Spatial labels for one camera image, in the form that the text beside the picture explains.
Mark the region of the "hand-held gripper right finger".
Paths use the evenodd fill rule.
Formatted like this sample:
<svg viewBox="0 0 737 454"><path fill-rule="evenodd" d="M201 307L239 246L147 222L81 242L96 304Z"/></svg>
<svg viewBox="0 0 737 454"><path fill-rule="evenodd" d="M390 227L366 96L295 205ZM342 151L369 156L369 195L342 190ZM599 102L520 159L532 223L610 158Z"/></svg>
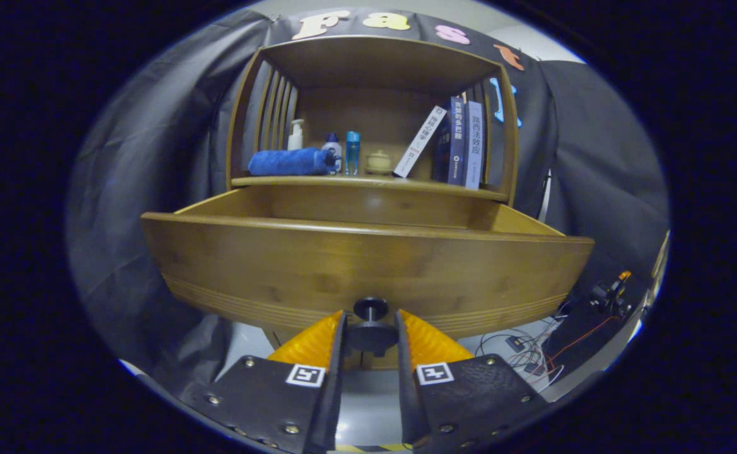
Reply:
<svg viewBox="0 0 737 454"><path fill-rule="evenodd" d="M402 441L412 449L489 450L548 410L498 354L473 356L405 310L395 322Z"/></svg>

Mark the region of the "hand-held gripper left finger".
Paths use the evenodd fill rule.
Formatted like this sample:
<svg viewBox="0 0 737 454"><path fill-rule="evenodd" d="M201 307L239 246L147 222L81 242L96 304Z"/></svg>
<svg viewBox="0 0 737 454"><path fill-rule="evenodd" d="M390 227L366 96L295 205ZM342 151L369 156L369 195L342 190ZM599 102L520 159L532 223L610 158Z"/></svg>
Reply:
<svg viewBox="0 0 737 454"><path fill-rule="evenodd" d="M335 448L346 314L332 313L285 343L313 359L245 354L212 384L192 383L183 402L249 453L326 453Z"/></svg>

